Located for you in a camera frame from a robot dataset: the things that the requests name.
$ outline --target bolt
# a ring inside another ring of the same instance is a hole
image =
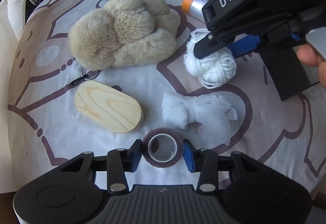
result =
[[[215,191],[216,186],[214,184],[211,184],[211,183],[204,183],[199,187],[199,189],[202,192],[212,192],[212,191]]]
[[[110,185],[110,190],[112,192],[121,192],[125,190],[127,187],[123,183],[113,183]]]

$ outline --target silver foil roll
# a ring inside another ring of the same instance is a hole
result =
[[[202,8],[207,2],[208,0],[193,0],[193,2],[190,5],[188,14],[202,22],[205,22]]]

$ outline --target wood grain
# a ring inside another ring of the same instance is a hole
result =
[[[94,80],[79,86],[75,106],[84,115],[118,134],[133,131],[143,120],[138,101]]]

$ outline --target bed sheet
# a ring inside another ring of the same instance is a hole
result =
[[[180,19],[178,50],[157,64],[102,71],[96,81],[114,86],[137,99],[144,111],[144,124],[132,135],[114,134],[77,111],[76,87],[81,66],[67,42],[69,28],[82,15],[101,8],[107,0],[45,0],[27,22],[13,63],[9,87],[8,129],[13,171],[20,187],[54,166],[84,151],[106,155],[129,148],[136,139],[159,127],[163,92],[188,96],[223,95],[237,110],[229,146],[217,145],[198,134],[198,126],[178,131],[196,148],[214,149],[230,155],[242,151],[311,191],[326,173],[325,89],[316,85],[281,102],[275,85],[258,54],[237,59],[236,76],[217,89],[205,89],[187,73],[183,55],[190,32],[205,27],[181,10],[182,0],[166,0]],[[127,173],[132,184],[194,184],[198,174],[187,171],[181,159],[170,168],[155,168],[142,158],[138,170]],[[105,174],[96,183],[105,188]],[[221,187],[229,183],[220,175]]]

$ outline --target keyring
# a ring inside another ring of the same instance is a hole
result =
[[[84,71],[85,71],[85,68],[82,68],[82,70],[80,72],[80,75],[84,80],[93,80],[100,74],[100,70],[96,70],[96,71],[93,71],[93,72],[96,72],[96,74],[94,76],[91,76],[90,78],[86,78],[84,76],[87,75],[88,72],[86,72],[86,74],[84,74]]]

